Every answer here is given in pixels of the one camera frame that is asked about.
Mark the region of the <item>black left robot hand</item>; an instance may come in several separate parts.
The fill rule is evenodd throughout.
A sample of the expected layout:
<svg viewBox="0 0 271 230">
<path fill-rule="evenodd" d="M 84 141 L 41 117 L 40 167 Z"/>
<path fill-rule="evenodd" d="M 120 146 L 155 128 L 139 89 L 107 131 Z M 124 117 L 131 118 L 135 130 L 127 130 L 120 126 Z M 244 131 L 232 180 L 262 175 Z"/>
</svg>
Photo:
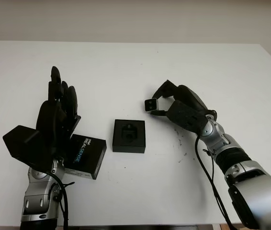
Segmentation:
<svg viewBox="0 0 271 230">
<path fill-rule="evenodd" d="M 80 119 L 74 86 L 62 81 L 58 68 L 53 66 L 48 99 L 42 103 L 36 123 L 36 129 L 42 133 L 46 149 L 52 156 L 68 157 L 70 138 Z"/>
</svg>

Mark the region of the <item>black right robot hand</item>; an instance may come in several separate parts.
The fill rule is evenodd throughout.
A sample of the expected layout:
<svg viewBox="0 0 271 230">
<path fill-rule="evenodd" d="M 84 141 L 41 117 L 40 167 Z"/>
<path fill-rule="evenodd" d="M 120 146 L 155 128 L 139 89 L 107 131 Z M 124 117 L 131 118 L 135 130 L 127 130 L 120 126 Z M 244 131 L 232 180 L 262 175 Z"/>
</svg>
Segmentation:
<svg viewBox="0 0 271 230">
<path fill-rule="evenodd" d="M 209 110 L 200 97 L 187 86 L 176 86 L 171 81 L 166 80 L 153 94 L 152 98 L 159 99 L 160 97 L 168 98 L 172 96 L 175 100 L 181 101 L 197 112 L 204 115 L 212 115 L 214 121 L 217 120 L 217 112 Z"/>
</svg>

